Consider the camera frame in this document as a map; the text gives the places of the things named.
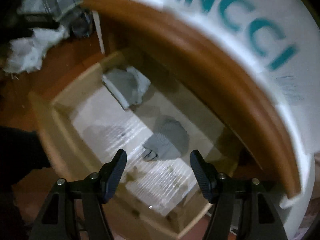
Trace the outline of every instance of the dark clothing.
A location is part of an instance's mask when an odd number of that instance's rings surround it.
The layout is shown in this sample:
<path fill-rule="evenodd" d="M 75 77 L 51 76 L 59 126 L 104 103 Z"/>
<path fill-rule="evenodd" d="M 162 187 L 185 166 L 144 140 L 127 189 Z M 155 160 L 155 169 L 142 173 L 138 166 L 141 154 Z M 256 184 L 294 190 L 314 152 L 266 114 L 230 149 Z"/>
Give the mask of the dark clothing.
<path fill-rule="evenodd" d="M 0 239 L 28 239 L 11 185 L 43 167 L 50 163 L 36 132 L 0 126 Z"/>

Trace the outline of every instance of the white plastic bag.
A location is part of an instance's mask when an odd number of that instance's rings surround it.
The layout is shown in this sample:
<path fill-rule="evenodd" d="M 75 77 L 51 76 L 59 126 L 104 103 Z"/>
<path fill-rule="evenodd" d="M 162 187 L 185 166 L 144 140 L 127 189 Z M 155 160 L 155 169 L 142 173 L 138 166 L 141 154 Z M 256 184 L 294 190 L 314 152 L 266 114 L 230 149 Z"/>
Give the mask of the white plastic bag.
<path fill-rule="evenodd" d="M 40 70 L 47 50 L 69 37 L 68 30 L 60 25 L 58 30 L 34 28 L 30 38 L 10 41 L 12 54 L 3 70 L 7 73 L 28 73 Z"/>

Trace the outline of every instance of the metal screw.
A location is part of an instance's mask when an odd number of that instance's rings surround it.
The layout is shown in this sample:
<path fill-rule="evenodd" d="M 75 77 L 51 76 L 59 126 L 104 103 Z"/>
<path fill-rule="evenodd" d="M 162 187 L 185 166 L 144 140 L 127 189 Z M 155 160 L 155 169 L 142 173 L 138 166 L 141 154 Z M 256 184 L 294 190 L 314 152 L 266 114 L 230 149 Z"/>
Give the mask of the metal screw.
<path fill-rule="evenodd" d="M 218 179 L 225 179 L 225 178 L 227 178 L 227 176 L 223 172 L 220 172 L 218 174 Z"/>
<path fill-rule="evenodd" d="M 99 173 L 93 172 L 89 175 L 90 179 L 97 179 L 99 177 Z"/>
<path fill-rule="evenodd" d="M 253 183 L 254 185 L 259 185 L 259 184 L 260 184 L 260 180 L 258 180 L 258 179 L 256 179 L 256 178 L 253 178 L 253 179 L 252 179 L 252 183 Z"/>
<path fill-rule="evenodd" d="M 65 182 L 65 179 L 58 179 L 58 180 L 57 180 L 57 184 L 58 184 L 59 186 L 63 185 L 64 182 Z"/>

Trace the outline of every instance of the floor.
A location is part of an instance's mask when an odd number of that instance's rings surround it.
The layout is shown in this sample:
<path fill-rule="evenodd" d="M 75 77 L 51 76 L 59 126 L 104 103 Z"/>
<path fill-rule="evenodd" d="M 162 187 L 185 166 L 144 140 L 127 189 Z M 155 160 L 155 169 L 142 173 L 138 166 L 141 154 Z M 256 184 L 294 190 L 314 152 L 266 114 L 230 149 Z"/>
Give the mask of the floor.
<path fill-rule="evenodd" d="M 37 129 L 37 125 L 28 103 L 28 93 L 34 91 L 50 100 L 80 73 L 101 60 L 97 35 L 86 39 L 68 39 L 50 49 L 43 60 L 42 69 L 34 73 L 22 73 L 9 77 L 3 83 L 0 100 L 0 125 L 15 127 L 27 131 Z M 32 223 L 47 196 L 57 175 L 51 168 L 32 171 L 13 190 L 21 215 L 26 223 Z M 183 239 L 201 239 L 209 223 L 203 218 Z"/>

